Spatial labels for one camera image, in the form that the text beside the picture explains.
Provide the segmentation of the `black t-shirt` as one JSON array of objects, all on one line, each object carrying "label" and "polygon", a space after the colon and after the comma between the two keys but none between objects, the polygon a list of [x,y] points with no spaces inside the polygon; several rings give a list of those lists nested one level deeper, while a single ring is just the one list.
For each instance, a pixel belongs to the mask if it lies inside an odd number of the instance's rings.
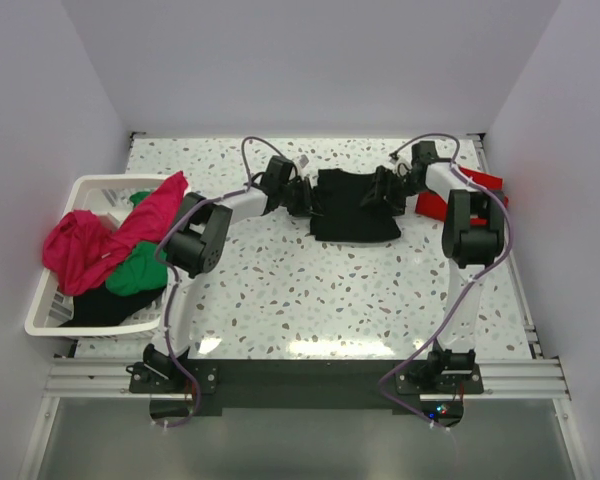
[{"label": "black t-shirt", "polygon": [[310,233],[318,241],[382,243],[398,239],[391,208],[384,202],[362,206],[372,190],[374,174],[356,174],[342,169],[318,172],[313,192],[318,211],[310,220]]}]

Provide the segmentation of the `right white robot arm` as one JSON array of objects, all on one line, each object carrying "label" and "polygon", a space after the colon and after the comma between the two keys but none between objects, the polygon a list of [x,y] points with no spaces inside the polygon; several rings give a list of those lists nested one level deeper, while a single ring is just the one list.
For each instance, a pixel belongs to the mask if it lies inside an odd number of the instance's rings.
[{"label": "right white robot arm", "polygon": [[510,215],[504,195],[467,176],[453,162],[427,167],[426,187],[446,201],[442,249],[449,263],[444,318],[431,337],[384,374],[427,386],[442,374],[469,376],[476,364],[475,327],[486,277],[509,256]]}]

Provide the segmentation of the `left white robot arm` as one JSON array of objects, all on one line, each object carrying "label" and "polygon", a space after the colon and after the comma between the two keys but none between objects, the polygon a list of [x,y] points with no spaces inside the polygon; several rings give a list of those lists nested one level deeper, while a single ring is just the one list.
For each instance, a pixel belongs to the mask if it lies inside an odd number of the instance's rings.
[{"label": "left white robot arm", "polygon": [[166,297],[160,326],[143,351],[143,367],[157,376],[160,386],[179,391],[198,385],[194,370],[185,365],[190,350],[187,302],[189,293],[218,265],[229,228],[279,207],[292,216],[307,217],[314,206],[311,182],[302,176],[286,180],[262,176],[256,184],[217,198],[184,196],[158,244],[166,254]]}]

